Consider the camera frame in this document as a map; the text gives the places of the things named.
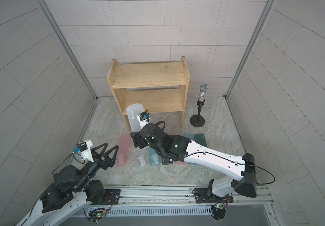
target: microphone stand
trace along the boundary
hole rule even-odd
[[[202,106],[204,105],[204,101],[199,101],[198,99],[198,114],[197,115],[193,115],[190,118],[190,123],[195,126],[195,127],[202,127],[205,124],[205,119],[203,118],[203,116],[200,115],[200,112],[202,110]]]

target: pink plastic container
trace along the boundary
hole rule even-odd
[[[120,135],[118,141],[118,151],[116,156],[115,166],[125,166],[127,163],[127,157],[129,156],[131,136],[130,134]]]
[[[181,134],[181,133],[174,133],[174,135],[180,135],[180,136],[182,136],[183,134]],[[182,166],[182,165],[185,165],[187,162],[181,162],[181,161],[176,161],[175,162],[175,165],[177,165],[177,166]]]

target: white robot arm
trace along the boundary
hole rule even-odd
[[[232,192],[247,197],[257,196],[253,155],[233,156],[204,147],[186,137],[168,135],[163,131],[163,121],[149,123],[148,111],[140,113],[137,119],[141,131],[131,133],[135,147],[149,145],[165,160],[197,163],[226,174],[221,179],[210,181],[208,196],[212,196],[212,200]],[[162,129],[158,127],[161,123],[164,123]]]

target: plastic container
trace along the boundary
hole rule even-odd
[[[180,135],[180,136],[183,136],[183,134],[181,134],[181,133],[173,133],[173,135]],[[176,161],[175,162],[175,165],[177,165],[177,166],[182,166],[182,165],[185,165],[187,162],[186,161],[184,161],[184,162],[182,162],[182,161]]]
[[[186,137],[186,138],[191,139],[192,141],[195,141],[194,134],[192,134],[192,133],[184,133],[183,136]],[[188,162],[187,164],[190,165],[190,166],[197,165],[196,163],[192,163],[192,162]]]
[[[149,164],[151,166],[158,166],[161,163],[161,157],[156,153],[151,147],[147,148],[147,153],[149,154]]]
[[[131,132],[139,132],[141,130],[138,114],[144,112],[142,104],[134,103],[126,108],[127,118],[129,119]]]
[[[148,161],[147,161],[147,147],[144,147],[142,149],[140,148],[135,148],[135,164],[134,167],[136,169],[143,169],[147,166]]]
[[[125,166],[127,163],[127,157],[129,156],[131,136],[130,134],[120,135],[118,141],[118,151],[116,157],[115,166]]]
[[[196,134],[194,134],[194,139],[195,139],[196,143],[198,143],[198,144],[200,144],[200,145],[202,145],[204,147],[208,147],[204,133],[196,133]]]

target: round stand base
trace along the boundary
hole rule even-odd
[[[205,123],[205,119],[203,118],[203,116],[199,115],[199,120],[196,119],[198,115],[193,115],[190,118],[190,123],[195,126],[195,127],[202,127]]]

